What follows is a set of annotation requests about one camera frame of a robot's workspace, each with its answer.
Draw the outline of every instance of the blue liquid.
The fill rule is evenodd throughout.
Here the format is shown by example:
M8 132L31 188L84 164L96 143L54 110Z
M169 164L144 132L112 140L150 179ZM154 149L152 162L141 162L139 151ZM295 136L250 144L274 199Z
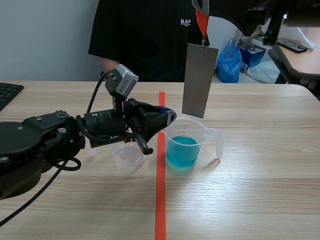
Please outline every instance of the blue liquid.
M197 142L187 136L176 136L172 140L180 144L194 145ZM199 154L199 146L182 146L170 141L166 149L166 158L177 167L189 167L193 165Z

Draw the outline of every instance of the plastic measuring cup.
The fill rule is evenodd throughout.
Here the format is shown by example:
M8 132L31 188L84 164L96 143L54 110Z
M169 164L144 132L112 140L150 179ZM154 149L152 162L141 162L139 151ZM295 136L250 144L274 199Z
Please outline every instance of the plastic measuring cup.
M136 143L119 142L111 146L113 155L123 167L135 167L140 165L146 158Z
M206 128L196 120L177 118L163 132L166 135L166 157L177 167L193 165L207 138L216 139L216 156L223 157L224 141L221 132Z

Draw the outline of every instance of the cup handle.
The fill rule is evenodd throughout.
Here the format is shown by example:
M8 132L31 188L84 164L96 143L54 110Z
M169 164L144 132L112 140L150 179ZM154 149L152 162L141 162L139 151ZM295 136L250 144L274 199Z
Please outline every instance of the cup handle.
M216 156L222 159L223 153L224 153L224 139L222 138L221 132L215 128L205 127L204 133L206 138L216 139L216 143L215 143Z

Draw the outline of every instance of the black t-shirt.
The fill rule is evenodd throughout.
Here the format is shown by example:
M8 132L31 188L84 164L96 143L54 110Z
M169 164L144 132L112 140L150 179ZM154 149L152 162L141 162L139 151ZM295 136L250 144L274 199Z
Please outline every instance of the black t-shirt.
M202 38L191 0L100 0L89 54L120 61L140 82L184 82L188 43Z

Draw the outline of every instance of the desk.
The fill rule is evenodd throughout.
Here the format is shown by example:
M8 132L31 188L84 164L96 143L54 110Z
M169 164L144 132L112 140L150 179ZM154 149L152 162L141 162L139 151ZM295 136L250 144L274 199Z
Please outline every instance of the desk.
M306 36L316 44L313 51L295 53L278 45L268 51L280 70L276 84L300 84L301 79L320 80L320 27L310 27Z
M0 112L0 121L22 121L87 109L94 82L13 81L24 90ZM158 92L178 116L183 83L138 83L131 97L156 105ZM101 87L93 111L109 109ZM225 141L214 160L208 141L194 167L166 168L167 240L318 240L320 236L320 104L304 87L273 84L211 85L204 119ZM157 152L157 137L150 141ZM62 172L29 208L0 229L1 240L153 240L156 154L140 167L119 167L109 146L77 156L82 168ZM30 192L0 201L0 219Z

